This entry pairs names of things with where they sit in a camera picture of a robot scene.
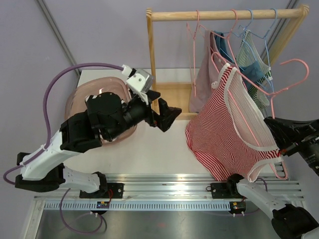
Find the red white striped tank top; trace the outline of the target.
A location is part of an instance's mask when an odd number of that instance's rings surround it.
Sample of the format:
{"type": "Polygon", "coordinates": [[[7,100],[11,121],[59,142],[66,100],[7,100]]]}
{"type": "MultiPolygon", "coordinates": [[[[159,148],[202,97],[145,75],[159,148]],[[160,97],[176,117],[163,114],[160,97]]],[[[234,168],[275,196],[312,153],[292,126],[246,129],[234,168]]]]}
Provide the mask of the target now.
{"type": "Polygon", "coordinates": [[[226,63],[211,95],[185,129],[188,148],[218,181],[240,174],[250,182],[265,165],[283,161],[237,68],[226,63]]]}

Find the black white striped tank top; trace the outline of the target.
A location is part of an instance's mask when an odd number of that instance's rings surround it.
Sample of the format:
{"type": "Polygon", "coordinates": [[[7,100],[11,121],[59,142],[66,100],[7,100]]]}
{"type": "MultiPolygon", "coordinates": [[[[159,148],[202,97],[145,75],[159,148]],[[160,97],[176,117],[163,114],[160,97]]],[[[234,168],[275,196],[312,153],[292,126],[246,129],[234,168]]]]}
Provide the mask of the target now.
{"type": "Polygon", "coordinates": [[[104,143],[108,144],[108,143],[113,143],[113,142],[116,142],[116,141],[117,141],[117,138],[114,138],[112,140],[104,140],[104,143]]]}

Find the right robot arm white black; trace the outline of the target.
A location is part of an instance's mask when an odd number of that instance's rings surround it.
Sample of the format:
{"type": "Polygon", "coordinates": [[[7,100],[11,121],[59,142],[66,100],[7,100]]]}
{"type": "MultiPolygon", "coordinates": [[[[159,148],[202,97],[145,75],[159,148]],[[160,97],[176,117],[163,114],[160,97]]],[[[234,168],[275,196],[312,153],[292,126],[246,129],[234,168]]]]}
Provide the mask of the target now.
{"type": "MultiPolygon", "coordinates": [[[[319,121],[294,121],[267,117],[270,129],[282,156],[299,153],[315,173],[319,172],[319,121]]],[[[227,194],[251,200],[271,220],[277,235],[282,239],[317,239],[319,224],[304,208],[277,200],[265,189],[249,182],[239,174],[227,179],[227,194]]]]}

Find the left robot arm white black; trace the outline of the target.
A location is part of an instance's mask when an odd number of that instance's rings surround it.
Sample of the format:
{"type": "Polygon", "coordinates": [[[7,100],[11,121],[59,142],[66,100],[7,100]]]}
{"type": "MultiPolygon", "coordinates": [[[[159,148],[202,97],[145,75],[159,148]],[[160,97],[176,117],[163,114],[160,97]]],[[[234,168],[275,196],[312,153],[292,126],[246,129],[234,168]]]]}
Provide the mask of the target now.
{"type": "Polygon", "coordinates": [[[166,132],[181,114],[180,108],[170,107],[159,92],[148,91],[148,102],[135,95],[128,103],[115,93],[90,95],[87,109],[66,120],[59,131],[34,153],[19,153],[21,166],[14,186],[19,189],[45,193],[59,188],[80,191],[80,198],[110,196],[106,175],[78,172],[66,167],[67,159],[101,147],[145,121],[151,127],[166,132]]]}

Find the teal blue tank top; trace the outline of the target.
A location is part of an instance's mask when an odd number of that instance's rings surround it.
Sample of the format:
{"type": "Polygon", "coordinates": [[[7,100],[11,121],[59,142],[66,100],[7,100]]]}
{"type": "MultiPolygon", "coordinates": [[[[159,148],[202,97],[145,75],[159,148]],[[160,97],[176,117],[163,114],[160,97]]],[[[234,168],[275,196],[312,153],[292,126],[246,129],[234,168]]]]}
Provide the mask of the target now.
{"type": "MultiPolygon", "coordinates": [[[[234,63],[231,54],[227,52],[225,39],[217,35],[214,36],[214,39],[217,50],[219,51],[221,56],[228,60],[230,63],[234,63]]],[[[241,73],[245,75],[247,78],[249,78],[252,82],[257,82],[263,77],[262,70],[257,61],[253,62],[248,66],[240,66],[239,63],[237,64],[239,66],[241,73]]]]}

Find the mauve pink tank top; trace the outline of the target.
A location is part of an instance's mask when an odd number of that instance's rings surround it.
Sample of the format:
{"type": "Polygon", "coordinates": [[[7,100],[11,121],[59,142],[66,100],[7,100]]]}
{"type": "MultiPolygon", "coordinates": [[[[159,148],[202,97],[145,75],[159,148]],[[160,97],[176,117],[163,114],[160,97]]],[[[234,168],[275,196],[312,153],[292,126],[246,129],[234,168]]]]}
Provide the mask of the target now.
{"type": "Polygon", "coordinates": [[[204,35],[204,57],[202,59],[195,87],[191,90],[189,99],[189,111],[197,113],[201,110],[211,95],[211,84],[218,82],[220,70],[225,62],[234,66],[230,53],[227,52],[226,39],[222,32],[205,31],[204,35]]]}

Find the green white striped tank top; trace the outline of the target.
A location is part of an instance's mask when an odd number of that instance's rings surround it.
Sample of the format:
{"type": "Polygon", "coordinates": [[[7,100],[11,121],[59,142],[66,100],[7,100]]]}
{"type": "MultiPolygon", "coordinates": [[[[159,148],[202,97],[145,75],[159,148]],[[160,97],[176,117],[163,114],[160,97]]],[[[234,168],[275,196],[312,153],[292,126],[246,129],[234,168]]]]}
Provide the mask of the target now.
{"type": "Polygon", "coordinates": [[[246,75],[254,83],[251,85],[245,81],[248,94],[253,99],[259,110],[264,110],[270,105],[266,95],[260,91],[272,90],[271,67],[261,59],[253,42],[251,31],[245,30],[236,57],[237,64],[243,69],[242,74],[246,75]]]}

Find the wooden clothes rack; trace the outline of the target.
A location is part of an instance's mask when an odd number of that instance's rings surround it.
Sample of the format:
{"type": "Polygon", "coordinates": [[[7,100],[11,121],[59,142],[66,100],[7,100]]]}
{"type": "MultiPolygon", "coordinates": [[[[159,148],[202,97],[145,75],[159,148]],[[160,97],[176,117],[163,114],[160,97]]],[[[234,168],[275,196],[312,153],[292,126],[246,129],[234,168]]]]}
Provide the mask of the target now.
{"type": "MultiPolygon", "coordinates": [[[[297,8],[279,9],[275,14],[271,9],[253,10],[255,19],[278,19],[283,22],[283,28],[277,31],[277,35],[271,37],[268,50],[269,53],[263,57],[265,63],[274,65],[285,47],[291,41],[303,21],[309,14],[310,7],[307,4],[300,4],[297,8]]],[[[155,12],[150,7],[146,9],[146,20],[149,38],[151,73],[155,77],[153,88],[168,96],[169,103],[176,104],[182,108],[182,113],[177,117],[178,120],[190,120],[195,117],[195,113],[189,112],[188,100],[191,93],[192,83],[190,77],[186,76],[186,69],[160,69],[156,68],[155,63],[155,44],[154,44],[154,22],[168,21],[196,21],[196,20],[247,20],[249,18],[248,10],[217,10],[217,11],[170,11],[155,12]]]]}

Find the pink translucent plastic basin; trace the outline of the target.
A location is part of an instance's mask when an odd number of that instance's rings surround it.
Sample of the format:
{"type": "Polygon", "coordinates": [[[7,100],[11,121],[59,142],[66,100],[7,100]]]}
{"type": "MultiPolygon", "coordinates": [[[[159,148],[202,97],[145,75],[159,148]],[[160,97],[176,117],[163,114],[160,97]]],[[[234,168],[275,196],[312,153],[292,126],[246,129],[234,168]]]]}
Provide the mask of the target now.
{"type": "MultiPolygon", "coordinates": [[[[73,93],[70,94],[65,106],[64,121],[73,117],[75,114],[85,112],[87,110],[86,100],[88,100],[90,95],[97,96],[107,92],[112,93],[112,95],[118,95],[121,99],[121,103],[128,103],[132,99],[128,87],[120,78],[102,77],[94,79],[78,86],[73,93]]],[[[106,106],[109,106],[109,103],[112,102],[112,99],[115,99],[115,97],[112,97],[110,100],[97,100],[98,109],[105,110],[106,106]]],[[[136,128],[137,126],[133,126],[111,142],[103,139],[100,135],[102,145],[106,146],[108,144],[120,142],[130,137],[135,132],[136,128]]]]}

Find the aluminium mounting rail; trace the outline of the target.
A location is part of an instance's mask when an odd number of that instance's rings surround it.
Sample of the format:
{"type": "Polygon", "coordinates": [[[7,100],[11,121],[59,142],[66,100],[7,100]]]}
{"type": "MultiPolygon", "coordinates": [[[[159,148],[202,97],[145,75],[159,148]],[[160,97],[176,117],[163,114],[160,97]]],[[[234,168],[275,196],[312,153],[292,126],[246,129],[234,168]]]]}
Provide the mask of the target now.
{"type": "MultiPolygon", "coordinates": [[[[217,187],[220,182],[208,174],[108,174],[109,183],[122,183],[124,199],[204,199],[210,198],[210,185],[217,187]]],[[[270,174],[262,174],[268,192],[276,198],[288,201],[303,200],[304,193],[296,180],[280,180],[270,174]]]]}

